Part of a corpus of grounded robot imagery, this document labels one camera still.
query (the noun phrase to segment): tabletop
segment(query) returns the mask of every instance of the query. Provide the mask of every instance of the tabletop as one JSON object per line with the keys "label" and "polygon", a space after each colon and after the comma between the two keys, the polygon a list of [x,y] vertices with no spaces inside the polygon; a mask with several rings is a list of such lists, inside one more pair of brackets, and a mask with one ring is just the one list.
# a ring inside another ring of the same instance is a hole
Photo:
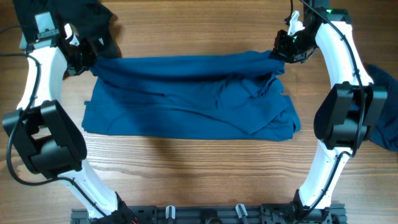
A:
{"label": "tabletop", "polygon": [[[116,16],[111,33],[123,57],[231,54],[273,48],[277,31],[287,29],[290,3],[271,0],[103,1]],[[353,21],[363,63],[398,78],[398,1],[335,0]],[[294,1],[302,12],[302,4]],[[10,0],[0,0],[0,28],[17,24]],[[0,35],[1,53],[18,51],[21,32]],[[0,58],[0,113],[14,111],[27,78],[25,58]],[[304,64],[286,65],[280,77],[302,123],[294,138],[273,141],[209,141],[142,136],[103,136],[83,131],[84,101],[96,81],[90,72],[63,81],[62,105],[82,131],[88,160],[104,182],[128,205],[204,206],[287,203],[304,182],[315,151],[313,117],[330,91],[322,53]],[[69,223],[83,205],[62,185],[18,184],[8,173],[8,136],[0,131],[0,223]],[[41,180],[24,167],[18,174]],[[398,156],[371,142],[349,161],[333,202],[344,203],[349,223],[398,223]]]}

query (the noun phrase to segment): blue garment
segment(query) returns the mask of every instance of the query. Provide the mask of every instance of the blue garment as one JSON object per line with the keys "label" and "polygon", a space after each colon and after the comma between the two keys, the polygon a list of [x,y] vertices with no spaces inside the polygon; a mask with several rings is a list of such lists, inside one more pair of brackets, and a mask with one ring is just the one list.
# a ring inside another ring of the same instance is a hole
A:
{"label": "blue garment", "polygon": [[375,65],[369,65],[366,71],[376,86],[387,89],[387,100],[371,141],[384,149],[398,152],[398,81]]}
{"label": "blue garment", "polygon": [[82,126],[109,135],[293,138],[299,117],[276,78],[284,62],[269,54],[99,58]]}

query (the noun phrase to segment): dark fabric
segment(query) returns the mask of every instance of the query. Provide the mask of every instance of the dark fabric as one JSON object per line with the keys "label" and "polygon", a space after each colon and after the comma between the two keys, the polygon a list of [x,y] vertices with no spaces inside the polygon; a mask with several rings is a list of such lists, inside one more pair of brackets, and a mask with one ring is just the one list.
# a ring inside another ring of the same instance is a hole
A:
{"label": "dark fabric", "polygon": [[366,70],[374,84],[385,86],[388,94],[371,141],[385,149],[398,152],[398,81],[375,65],[369,65]]}
{"label": "dark fabric", "polygon": [[14,5],[28,43],[34,42],[38,33],[35,15],[50,11],[53,16],[59,16],[64,24],[73,24],[79,33],[79,40],[92,40],[98,55],[118,57],[118,50],[109,33],[109,22],[113,14],[97,0],[14,0]]}
{"label": "dark fabric", "polygon": [[82,126],[91,133],[183,139],[293,138],[300,121],[270,52],[99,58]]}

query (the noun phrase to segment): wooden table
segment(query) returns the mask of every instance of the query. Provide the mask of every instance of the wooden table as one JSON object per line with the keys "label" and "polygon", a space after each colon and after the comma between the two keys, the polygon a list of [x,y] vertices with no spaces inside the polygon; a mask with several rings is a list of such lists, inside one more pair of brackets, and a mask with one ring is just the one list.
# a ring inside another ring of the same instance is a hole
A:
{"label": "wooden table", "polygon": [[[0,27],[17,24],[10,0],[0,1]],[[302,9],[298,1],[295,9]],[[111,30],[123,57],[230,54],[273,48],[290,4],[271,0],[106,1],[118,20]],[[398,2],[332,1],[349,10],[354,39],[365,63],[398,78]],[[16,52],[19,30],[0,35],[1,52]],[[24,58],[0,58],[0,113],[15,110],[25,87]],[[128,205],[258,205],[285,203],[305,180],[317,140],[313,117],[330,89],[320,51],[302,65],[286,65],[281,76],[295,104],[302,130],[294,139],[272,141],[198,141],[84,133],[88,160]],[[96,78],[90,73],[63,83],[63,107],[81,129]],[[0,131],[0,222],[69,223],[70,210],[82,208],[63,186],[26,187],[11,179],[5,153],[8,137]],[[18,174],[32,177],[17,152]],[[398,223],[398,159],[364,143],[349,161],[333,200],[345,203],[349,223]]]}

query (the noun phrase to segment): blue cloth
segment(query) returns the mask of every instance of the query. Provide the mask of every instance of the blue cloth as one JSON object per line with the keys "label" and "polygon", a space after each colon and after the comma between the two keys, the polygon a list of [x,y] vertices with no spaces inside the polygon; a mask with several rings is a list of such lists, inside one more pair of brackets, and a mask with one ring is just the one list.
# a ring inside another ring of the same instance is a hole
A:
{"label": "blue cloth", "polygon": [[366,68],[376,86],[387,89],[387,100],[371,141],[384,149],[398,152],[398,81],[375,65]]}
{"label": "blue cloth", "polygon": [[270,51],[217,56],[99,58],[83,128],[182,139],[293,138],[300,121]]}

